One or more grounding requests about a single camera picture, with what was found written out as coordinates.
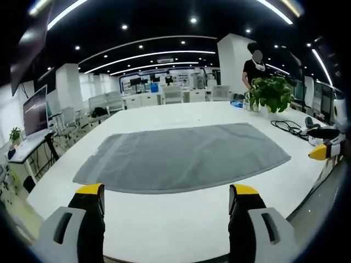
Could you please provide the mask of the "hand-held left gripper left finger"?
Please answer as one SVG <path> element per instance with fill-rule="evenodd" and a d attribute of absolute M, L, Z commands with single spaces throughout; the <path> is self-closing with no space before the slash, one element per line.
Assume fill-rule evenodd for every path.
<path fill-rule="evenodd" d="M 42 224 L 32 249 L 41 262 L 104 262 L 105 186 L 79 188 Z"/>

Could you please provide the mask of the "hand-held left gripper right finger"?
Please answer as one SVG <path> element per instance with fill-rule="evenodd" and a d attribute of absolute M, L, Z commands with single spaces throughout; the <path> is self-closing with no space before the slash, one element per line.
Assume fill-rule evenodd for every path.
<path fill-rule="evenodd" d="M 228 232 L 229 262 L 293 262 L 298 254 L 293 226 L 250 186 L 230 185 Z"/>

